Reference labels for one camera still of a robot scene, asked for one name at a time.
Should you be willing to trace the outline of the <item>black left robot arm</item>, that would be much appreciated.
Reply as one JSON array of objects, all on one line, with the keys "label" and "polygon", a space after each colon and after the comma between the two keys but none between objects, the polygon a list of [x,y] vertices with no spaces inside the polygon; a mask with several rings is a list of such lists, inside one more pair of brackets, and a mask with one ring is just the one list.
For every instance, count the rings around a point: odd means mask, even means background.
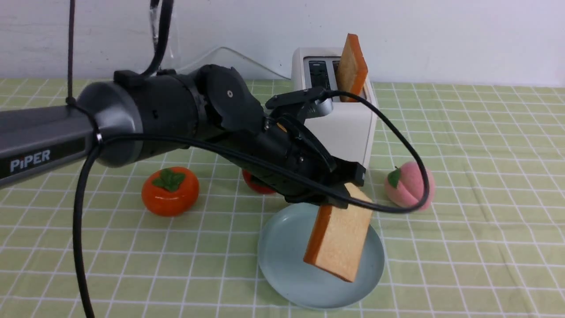
[{"label": "black left robot arm", "polygon": [[192,138],[269,162],[346,194],[362,186],[366,169],[332,156],[304,125],[307,103],[323,89],[288,93],[266,113],[234,68],[214,64],[190,74],[89,84],[75,105],[3,110],[1,187],[77,162],[100,141],[143,133]]}]

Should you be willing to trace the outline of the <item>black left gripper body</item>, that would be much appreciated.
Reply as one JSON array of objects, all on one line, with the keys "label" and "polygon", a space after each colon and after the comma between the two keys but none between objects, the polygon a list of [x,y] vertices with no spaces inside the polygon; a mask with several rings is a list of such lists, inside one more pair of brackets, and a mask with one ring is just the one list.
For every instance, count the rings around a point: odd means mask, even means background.
[{"label": "black left gripper body", "polygon": [[274,189],[287,202],[331,202],[325,194],[301,185],[288,176],[291,172],[329,187],[329,160],[337,159],[300,121],[283,116],[282,123],[265,119],[263,127],[257,132],[249,129],[232,132],[230,149],[283,169],[282,173],[272,172],[254,163],[230,157],[232,163],[251,173],[263,185]]}]

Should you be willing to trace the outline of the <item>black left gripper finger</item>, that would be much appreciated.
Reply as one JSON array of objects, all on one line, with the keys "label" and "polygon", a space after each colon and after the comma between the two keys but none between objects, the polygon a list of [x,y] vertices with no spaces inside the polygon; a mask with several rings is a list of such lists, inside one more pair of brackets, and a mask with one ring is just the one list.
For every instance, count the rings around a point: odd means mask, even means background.
[{"label": "black left gripper finger", "polygon": [[347,184],[363,186],[365,184],[366,169],[358,162],[343,159],[329,160],[329,187],[334,193],[350,198]]}]

